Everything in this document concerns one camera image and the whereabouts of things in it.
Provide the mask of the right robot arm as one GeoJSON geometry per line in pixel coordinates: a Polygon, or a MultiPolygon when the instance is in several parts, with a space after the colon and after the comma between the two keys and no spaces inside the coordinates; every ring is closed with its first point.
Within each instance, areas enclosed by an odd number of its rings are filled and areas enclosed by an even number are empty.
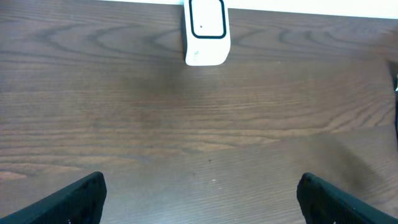
{"type": "Polygon", "coordinates": [[[397,75],[398,75],[398,66],[397,62],[388,61],[389,72],[392,78],[392,87],[395,94],[395,105],[396,105],[396,115],[395,115],[395,127],[396,134],[398,134],[398,89],[397,89],[397,75]]]}

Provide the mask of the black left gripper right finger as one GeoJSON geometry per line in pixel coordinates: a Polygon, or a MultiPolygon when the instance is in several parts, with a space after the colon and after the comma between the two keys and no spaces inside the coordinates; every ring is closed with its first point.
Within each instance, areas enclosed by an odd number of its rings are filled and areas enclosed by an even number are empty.
{"type": "Polygon", "coordinates": [[[297,200],[307,224],[397,224],[397,219],[306,172],[297,186],[297,200]]]}

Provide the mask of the white barcode scanner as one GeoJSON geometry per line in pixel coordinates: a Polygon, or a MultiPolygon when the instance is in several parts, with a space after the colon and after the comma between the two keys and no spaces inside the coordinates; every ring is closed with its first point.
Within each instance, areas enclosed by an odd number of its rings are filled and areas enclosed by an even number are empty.
{"type": "Polygon", "coordinates": [[[228,8],[223,0],[184,0],[185,63],[221,65],[231,48],[228,8]]]}

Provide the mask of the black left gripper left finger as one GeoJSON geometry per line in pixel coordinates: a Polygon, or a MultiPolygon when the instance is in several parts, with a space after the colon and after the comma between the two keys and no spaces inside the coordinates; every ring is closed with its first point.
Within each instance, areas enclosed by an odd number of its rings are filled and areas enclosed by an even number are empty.
{"type": "Polygon", "coordinates": [[[104,175],[90,175],[4,218],[1,224],[99,224],[106,199],[104,175]]]}

